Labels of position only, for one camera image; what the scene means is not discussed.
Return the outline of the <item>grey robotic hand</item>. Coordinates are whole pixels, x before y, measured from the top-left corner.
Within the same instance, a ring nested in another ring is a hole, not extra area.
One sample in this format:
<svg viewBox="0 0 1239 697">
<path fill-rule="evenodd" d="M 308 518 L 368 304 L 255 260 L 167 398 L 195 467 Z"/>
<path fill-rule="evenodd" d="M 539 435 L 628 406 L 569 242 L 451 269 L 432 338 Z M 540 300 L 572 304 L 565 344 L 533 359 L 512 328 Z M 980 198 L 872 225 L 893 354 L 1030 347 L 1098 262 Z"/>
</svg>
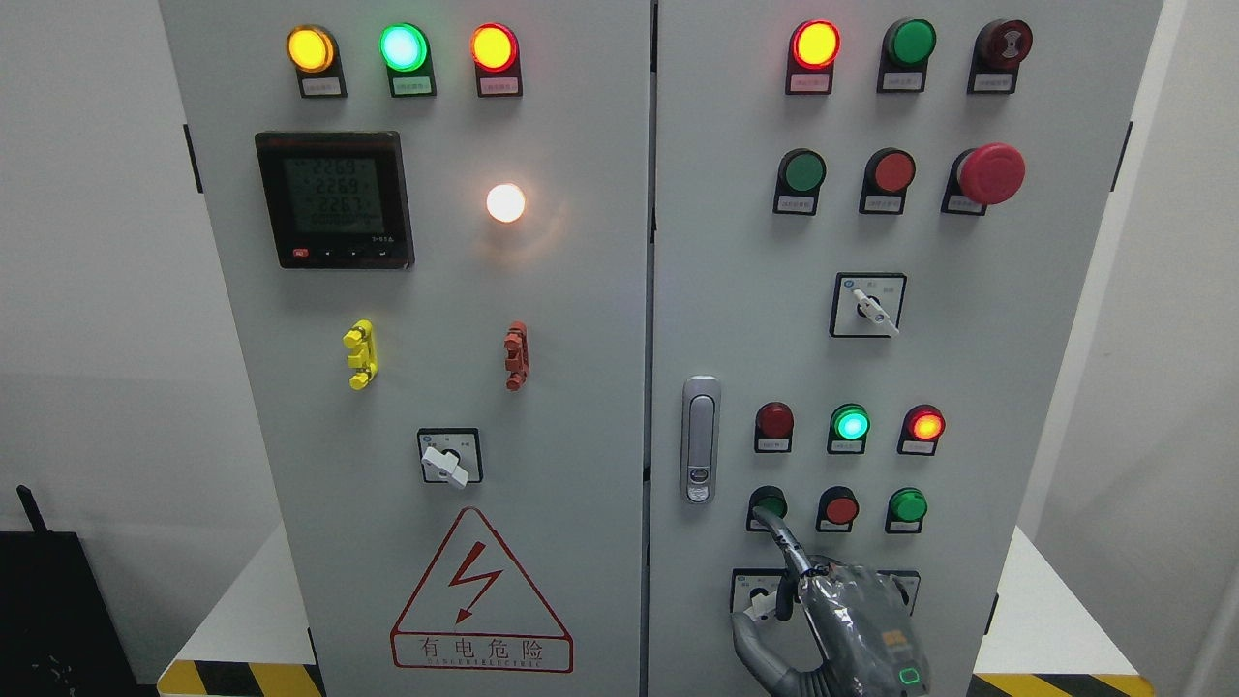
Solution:
<svg viewBox="0 0 1239 697">
<path fill-rule="evenodd" d="M 932 678 L 895 581 L 862 565 L 807 553 L 784 520 L 766 508 L 752 515 L 782 551 L 823 662 L 789 666 L 760 636 L 755 621 L 733 613 L 740 662 L 771 696 L 928 696 Z"/>
</svg>

